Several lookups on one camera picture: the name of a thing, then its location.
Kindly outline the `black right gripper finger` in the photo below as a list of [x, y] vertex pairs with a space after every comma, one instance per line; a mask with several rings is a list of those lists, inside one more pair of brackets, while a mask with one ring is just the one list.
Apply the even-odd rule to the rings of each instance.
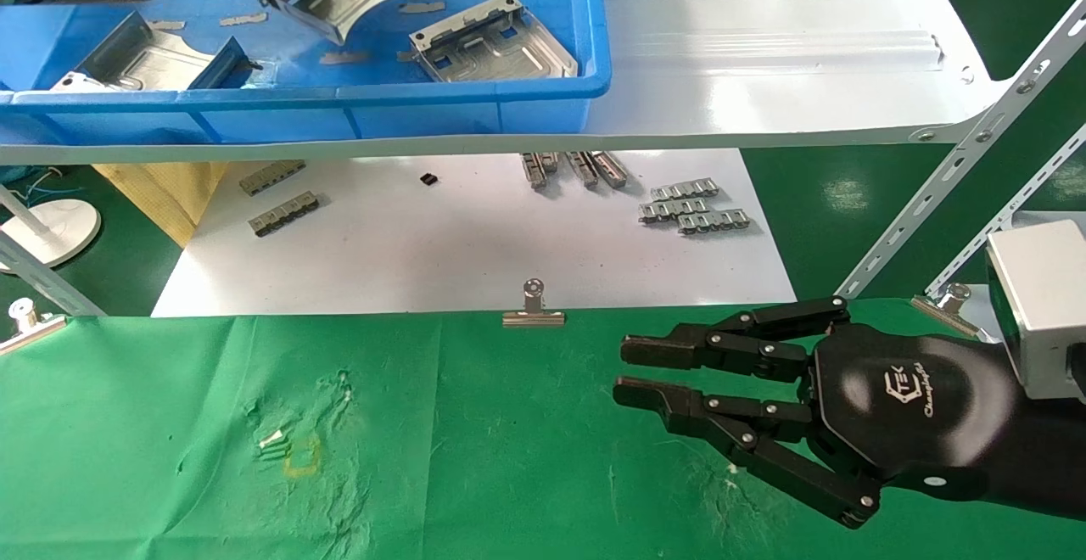
[[801, 404], [706, 395], [682, 385], [620, 376], [618, 405], [654, 411], [671, 434], [705, 440], [745, 468], [845, 529], [861, 529], [881, 508], [881, 484], [861, 473], [837, 473], [791, 449], [815, 438], [815, 410]]
[[812, 355], [793, 339], [825, 336], [849, 324], [848, 301], [834, 296], [737, 311], [714, 324], [675, 324], [666, 336], [628, 335], [621, 360], [659, 369], [714, 369], [795, 383]]

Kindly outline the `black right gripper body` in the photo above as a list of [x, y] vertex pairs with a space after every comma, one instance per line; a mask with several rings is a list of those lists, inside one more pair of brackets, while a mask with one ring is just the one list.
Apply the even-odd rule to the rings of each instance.
[[815, 455], [881, 486], [992, 501], [1019, 383], [1000, 347], [842, 327], [812, 354]]

